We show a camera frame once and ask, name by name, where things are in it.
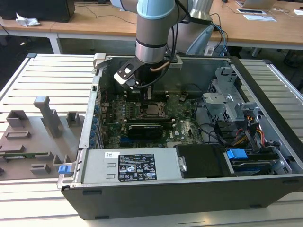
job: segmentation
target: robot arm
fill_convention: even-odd
[[[191,10],[188,2],[180,3]],[[164,59],[170,28],[182,21],[186,14],[175,0],[112,0],[113,5],[138,14],[136,57],[145,64]]]
[[[114,75],[116,81],[130,89],[147,88],[167,71],[170,61],[164,61],[169,31],[180,24],[179,49],[186,54],[200,54],[206,46],[213,26],[209,10],[212,0],[111,0],[114,6],[137,13],[135,58]]]

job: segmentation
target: motherboard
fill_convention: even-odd
[[[194,116],[200,94],[154,95],[152,101],[144,102],[138,94],[117,95],[102,105],[105,148],[165,148],[203,143]]]

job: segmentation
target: blue latch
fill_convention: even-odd
[[[241,159],[248,158],[244,149],[230,149],[226,152],[229,159]]]
[[[58,170],[59,174],[71,174],[71,165],[61,165]]]

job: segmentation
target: floor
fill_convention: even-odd
[[[0,90],[5,86],[28,53],[53,53],[51,45],[46,38],[7,36],[6,39],[8,45],[4,47],[0,45]],[[109,54],[133,55],[135,51],[133,41],[61,39],[61,44],[64,54],[106,52]],[[299,68],[292,68],[284,64],[283,60],[288,50],[278,52],[275,49],[262,49],[256,58],[251,56],[252,51],[252,48],[243,48],[240,52],[240,57],[243,59],[268,59],[288,80],[291,80],[295,87],[300,84],[303,79],[303,65]]]

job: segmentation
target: laptop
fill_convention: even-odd
[[[250,9],[271,9],[277,0],[245,0],[236,1],[243,8]]]

